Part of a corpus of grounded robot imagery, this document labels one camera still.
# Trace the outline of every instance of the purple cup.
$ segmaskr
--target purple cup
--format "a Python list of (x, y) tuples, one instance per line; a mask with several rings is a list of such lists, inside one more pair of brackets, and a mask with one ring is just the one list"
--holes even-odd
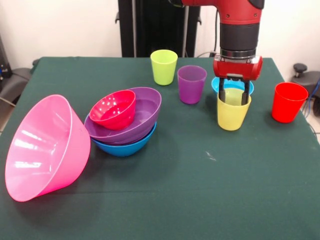
[(161, 108), (161, 94), (150, 87), (131, 88), (136, 105), (133, 123), (122, 130), (110, 130), (86, 117), (84, 126), (91, 138), (109, 145), (126, 145), (145, 137), (155, 125)]
[(204, 90), (207, 71), (200, 66), (187, 65), (178, 72), (180, 100), (185, 104), (196, 104), (200, 101)]

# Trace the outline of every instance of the plastic bowl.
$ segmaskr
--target plastic bowl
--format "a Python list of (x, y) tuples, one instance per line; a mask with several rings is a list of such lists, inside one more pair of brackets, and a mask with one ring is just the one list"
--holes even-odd
[(140, 149), (142, 149), (146, 145), (146, 143), (149, 141), (152, 134), (154, 133), (156, 126), (157, 126), (157, 123), (154, 124), (152, 130), (143, 139), (141, 139), (140, 141), (137, 141), (135, 143), (128, 144), (128, 145), (114, 146), (114, 145), (105, 144), (105, 143), (97, 141), (95, 139), (92, 139), (92, 141), (95, 142), (95, 144), (98, 146), (98, 148), (100, 148), (102, 151), (104, 151), (108, 154), (111, 154), (116, 157), (127, 157), (127, 156), (135, 154), (136, 152), (138, 152)]
[[(219, 92), (219, 81), (220, 81), (219, 77), (215, 77), (211, 82), (211, 86), (215, 93)], [(223, 86), (225, 89), (240, 89), (243, 91), (245, 90), (245, 83), (242, 81), (232, 81), (232, 80), (225, 79)], [(249, 95), (251, 95), (254, 92), (254, 90), (255, 90), (255, 86), (250, 81)]]
[(89, 117), (95, 123), (110, 130), (122, 130), (135, 118), (136, 94), (131, 90), (111, 93), (98, 101)]
[(39, 101), (24, 117), (5, 164), (9, 195), (26, 202), (72, 184), (85, 168), (90, 137), (61, 95)]
[(136, 96), (135, 116), (126, 129), (113, 131), (94, 123), (89, 117), (84, 121), (90, 137), (109, 145), (125, 145), (145, 137), (155, 125), (161, 108), (161, 94), (150, 87), (131, 88)]

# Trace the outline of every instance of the black cabinet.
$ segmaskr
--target black cabinet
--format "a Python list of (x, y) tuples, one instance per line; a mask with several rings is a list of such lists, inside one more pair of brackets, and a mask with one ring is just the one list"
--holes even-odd
[(149, 57), (158, 49), (170, 49), (182, 57), (186, 19), (185, 50), (194, 56), (200, 7), (175, 7), (168, 0), (118, 0), (118, 5), (123, 57)]

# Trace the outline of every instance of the large pink bowl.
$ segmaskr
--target large pink bowl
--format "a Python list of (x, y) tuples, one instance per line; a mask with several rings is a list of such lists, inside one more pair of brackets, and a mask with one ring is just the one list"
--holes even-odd
[(161, 94), (150, 87), (131, 88), (135, 93), (136, 106), (133, 123), (120, 131), (106, 129), (89, 117), (84, 121), (90, 137), (109, 145), (126, 145), (146, 136), (155, 125), (161, 108)]
[(61, 95), (39, 101), (18, 127), (5, 164), (5, 184), (18, 202), (72, 184), (85, 168), (90, 136)]

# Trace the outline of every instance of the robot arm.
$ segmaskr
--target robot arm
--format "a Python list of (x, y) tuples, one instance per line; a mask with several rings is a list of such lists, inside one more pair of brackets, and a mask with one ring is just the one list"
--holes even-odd
[(175, 6), (215, 6), (220, 14), (220, 47), (213, 70), (220, 78), (219, 98), (225, 100), (224, 79), (243, 81), (242, 104), (249, 98), (249, 81), (257, 80), (263, 59), (256, 56), (265, 0), (169, 0)]

